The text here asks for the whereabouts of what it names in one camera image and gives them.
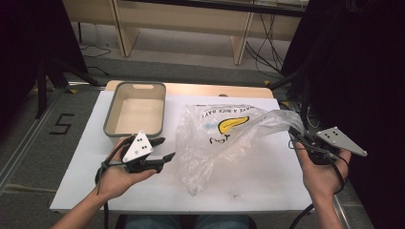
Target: human hand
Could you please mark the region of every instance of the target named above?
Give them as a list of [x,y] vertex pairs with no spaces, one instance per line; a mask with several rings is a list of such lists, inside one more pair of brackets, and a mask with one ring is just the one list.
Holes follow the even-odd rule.
[[[296,143],[296,149],[303,170],[304,185],[309,191],[312,201],[315,203],[316,201],[331,199],[333,194],[340,187],[340,181],[336,172],[331,165],[314,164],[310,160],[307,150],[301,143]],[[339,155],[349,163],[352,153],[342,150]],[[345,179],[349,172],[348,165],[342,159],[336,160],[335,164],[343,179]]]
[[[122,142],[122,140],[123,139],[116,144],[114,149]],[[121,162],[120,155],[122,153],[122,148],[114,155],[111,160],[112,162]],[[100,187],[96,187],[94,192],[98,192],[99,196],[105,198],[105,201],[108,201],[111,198],[120,197],[132,185],[151,177],[156,172],[156,170],[147,170],[138,174],[129,174],[121,166],[111,166],[102,174],[99,183]]]

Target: plastic tray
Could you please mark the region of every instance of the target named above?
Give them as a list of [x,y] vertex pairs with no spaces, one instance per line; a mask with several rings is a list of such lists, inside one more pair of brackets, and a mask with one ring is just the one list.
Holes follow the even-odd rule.
[[117,85],[104,123],[113,141],[136,135],[160,135],[163,128],[166,87],[159,82],[122,82]]

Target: person's lap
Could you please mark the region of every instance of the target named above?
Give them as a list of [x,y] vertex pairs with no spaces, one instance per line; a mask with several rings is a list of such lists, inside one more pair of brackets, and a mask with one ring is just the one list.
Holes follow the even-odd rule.
[[[126,220],[126,229],[181,229],[181,220],[176,215],[132,215]],[[195,229],[248,229],[247,216],[241,215],[200,215]]]

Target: white table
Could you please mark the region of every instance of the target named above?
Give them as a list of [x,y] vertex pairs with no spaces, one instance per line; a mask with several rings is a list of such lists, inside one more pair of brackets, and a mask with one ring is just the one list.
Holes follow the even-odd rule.
[[[166,140],[155,148],[155,157],[176,151],[175,132],[185,104],[249,104],[268,111],[279,109],[272,98],[179,95],[170,87],[167,92],[161,134]],[[112,141],[103,133],[112,97],[113,92],[100,93],[51,210],[69,211],[95,187],[96,170],[113,148]],[[110,200],[110,210],[122,214],[241,214],[307,207],[311,201],[296,154],[288,148],[288,133],[254,141],[252,154],[237,164],[218,160],[207,189],[194,197],[178,179],[175,157],[164,165],[160,174],[136,184],[122,197]]]

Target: plastic bag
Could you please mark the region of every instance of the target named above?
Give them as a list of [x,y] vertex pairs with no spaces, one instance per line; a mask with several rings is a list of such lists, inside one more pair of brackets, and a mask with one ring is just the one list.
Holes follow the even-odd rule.
[[265,110],[249,105],[188,105],[176,132],[179,177],[195,196],[206,188],[216,158],[237,162],[250,141],[293,127],[304,133],[300,116],[292,111]]

